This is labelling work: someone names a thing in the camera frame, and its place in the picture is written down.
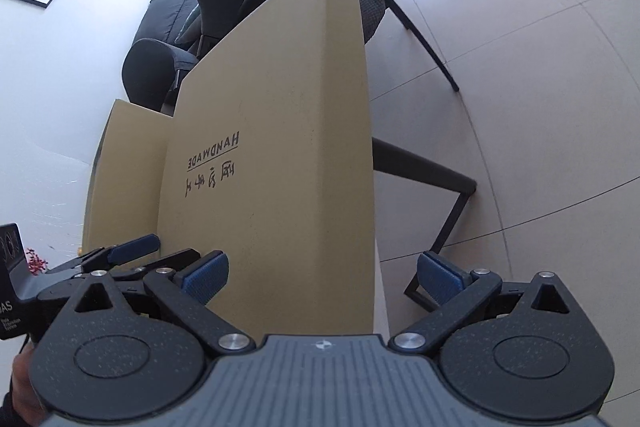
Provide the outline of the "person's left hand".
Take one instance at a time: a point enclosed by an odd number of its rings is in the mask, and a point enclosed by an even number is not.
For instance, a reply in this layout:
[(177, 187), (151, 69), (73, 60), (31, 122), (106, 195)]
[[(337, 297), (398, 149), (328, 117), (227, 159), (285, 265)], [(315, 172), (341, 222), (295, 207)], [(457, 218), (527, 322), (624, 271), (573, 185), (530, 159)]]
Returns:
[(47, 417), (29, 378), (35, 346), (27, 341), (12, 365), (12, 405), (17, 415), (29, 426), (40, 426)]

